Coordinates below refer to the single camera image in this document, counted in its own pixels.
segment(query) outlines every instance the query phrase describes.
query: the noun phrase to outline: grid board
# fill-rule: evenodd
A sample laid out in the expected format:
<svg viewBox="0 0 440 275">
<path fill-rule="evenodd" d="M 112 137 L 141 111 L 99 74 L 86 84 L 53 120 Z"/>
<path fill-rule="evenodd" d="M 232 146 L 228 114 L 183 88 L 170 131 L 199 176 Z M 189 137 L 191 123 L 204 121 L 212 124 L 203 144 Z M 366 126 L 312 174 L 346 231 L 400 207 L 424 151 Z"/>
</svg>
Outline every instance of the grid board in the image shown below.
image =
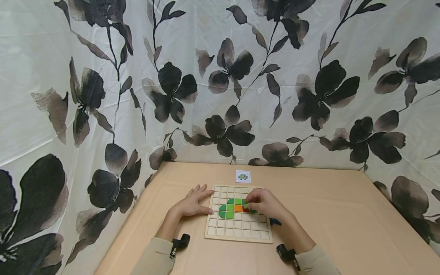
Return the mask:
<svg viewBox="0 0 440 275">
<path fill-rule="evenodd" d="M 205 238 L 238 242 L 273 243 L 269 218 L 245 208 L 253 189 L 243 185 L 214 185 L 209 207 L 214 214 L 206 220 Z"/>
</svg>

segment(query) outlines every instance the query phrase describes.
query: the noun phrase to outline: left hand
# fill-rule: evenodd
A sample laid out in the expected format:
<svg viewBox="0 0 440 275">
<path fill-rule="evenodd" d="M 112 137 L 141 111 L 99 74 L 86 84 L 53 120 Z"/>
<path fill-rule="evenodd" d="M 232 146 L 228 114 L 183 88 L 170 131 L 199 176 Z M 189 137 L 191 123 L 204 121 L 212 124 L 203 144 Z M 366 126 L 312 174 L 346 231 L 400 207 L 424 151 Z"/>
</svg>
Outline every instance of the left hand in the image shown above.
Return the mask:
<svg viewBox="0 0 440 275">
<path fill-rule="evenodd" d="M 203 185 L 200 187 L 200 184 L 198 184 L 194 189 L 191 189 L 187 196 L 181 200 L 180 202 L 176 203 L 170 211 L 176 212 L 179 216 L 193 216 L 197 214 L 214 214 L 214 211 L 210 209 L 209 207 L 202 206 L 198 202 L 208 197 L 212 194 L 214 194 L 214 190 L 208 190 L 206 191 L 207 185 Z"/>
</svg>

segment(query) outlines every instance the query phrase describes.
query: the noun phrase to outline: table surface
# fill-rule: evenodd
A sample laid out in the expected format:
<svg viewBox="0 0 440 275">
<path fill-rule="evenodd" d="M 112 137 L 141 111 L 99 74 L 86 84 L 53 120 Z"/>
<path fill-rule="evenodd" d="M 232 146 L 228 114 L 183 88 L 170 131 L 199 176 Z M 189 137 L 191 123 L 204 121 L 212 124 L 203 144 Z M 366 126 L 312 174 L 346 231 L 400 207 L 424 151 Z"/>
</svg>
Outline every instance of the table surface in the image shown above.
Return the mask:
<svg viewBox="0 0 440 275">
<path fill-rule="evenodd" d="M 201 163 L 163 163 L 130 213 L 96 271 L 129 275 L 168 209 L 197 184 L 239 185 L 236 170 L 270 189 L 345 275 L 438 274 L 440 259 L 372 182 L 359 171 Z M 202 201 L 208 206 L 209 198 Z M 205 239 L 206 216 L 185 218 L 176 237 L 191 236 L 171 274 L 295 274 L 276 253 L 286 243 L 283 226 L 273 244 Z"/>
</svg>

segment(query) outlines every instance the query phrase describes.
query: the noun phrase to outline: floral fabric backdrop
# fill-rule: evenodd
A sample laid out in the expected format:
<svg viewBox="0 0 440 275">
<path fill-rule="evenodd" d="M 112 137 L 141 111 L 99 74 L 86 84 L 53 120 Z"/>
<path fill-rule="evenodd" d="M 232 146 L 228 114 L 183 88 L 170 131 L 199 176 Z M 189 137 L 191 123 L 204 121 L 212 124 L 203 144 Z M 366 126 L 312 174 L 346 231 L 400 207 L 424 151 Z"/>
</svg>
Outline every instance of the floral fabric backdrop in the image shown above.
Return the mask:
<svg viewBox="0 0 440 275">
<path fill-rule="evenodd" d="M 162 161 L 361 170 L 440 255 L 436 1 L 0 11 L 1 274 L 93 274 Z"/>
</svg>

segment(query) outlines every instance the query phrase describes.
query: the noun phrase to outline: sleeve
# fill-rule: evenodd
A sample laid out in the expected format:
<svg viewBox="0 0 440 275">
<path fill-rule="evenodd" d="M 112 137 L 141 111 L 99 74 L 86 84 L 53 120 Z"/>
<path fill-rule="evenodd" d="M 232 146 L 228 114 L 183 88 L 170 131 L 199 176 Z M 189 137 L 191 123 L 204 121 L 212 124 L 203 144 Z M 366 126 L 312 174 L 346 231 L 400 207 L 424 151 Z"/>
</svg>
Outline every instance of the sleeve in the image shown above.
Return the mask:
<svg viewBox="0 0 440 275">
<path fill-rule="evenodd" d="M 136 264 L 132 275 L 168 275 L 174 266 L 170 258 L 172 242 L 152 238 Z"/>
<path fill-rule="evenodd" d="M 316 245 L 312 250 L 295 256 L 300 266 L 300 275 L 340 275 L 324 250 Z"/>
</svg>

